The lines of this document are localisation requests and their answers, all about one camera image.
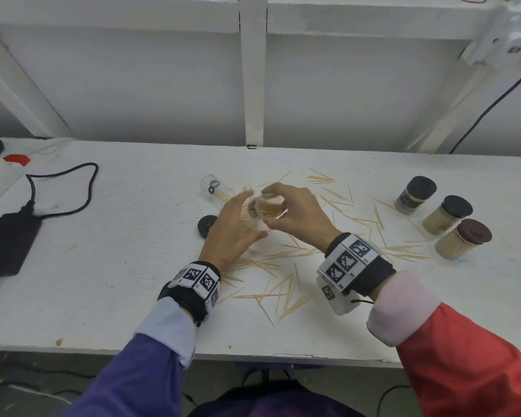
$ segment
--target power adapter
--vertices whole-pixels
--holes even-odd
[[[42,219],[33,216],[33,205],[0,217],[0,276],[17,275],[27,257]]]

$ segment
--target purple sleeve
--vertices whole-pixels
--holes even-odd
[[[181,371],[177,354],[136,334],[63,417],[179,417]]]

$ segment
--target red object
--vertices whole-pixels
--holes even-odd
[[[4,157],[4,160],[7,160],[8,162],[17,162],[18,164],[21,164],[22,166],[26,166],[29,162],[31,162],[31,159],[26,155],[19,155],[16,153],[7,155]]]
[[[397,347],[425,417],[521,417],[521,353],[441,303]]]

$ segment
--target white wooden beam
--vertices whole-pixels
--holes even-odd
[[[501,0],[269,0],[269,34],[472,39]]]
[[[0,24],[239,32],[238,0],[0,0]]]
[[[71,130],[0,42],[0,102],[38,137],[73,137]]]
[[[459,122],[469,114],[474,114],[471,106],[481,89],[495,75],[490,66],[469,65],[460,58],[419,116],[406,138],[404,150],[436,153]]]
[[[245,102],[245,139],[261,147],[264,139],[264,72],[268,0],[239,0]]]

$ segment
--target white cuff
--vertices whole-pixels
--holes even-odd
[[[179,356],[184,368],[191,364],[195,352],[195,324],[173,298],[158,300],[135,333],[166,345]]]
[[[368,317],[371,334],[389,347],[409,338],[434,313],[440,299],[409,271],[396,273],[382,288]]]

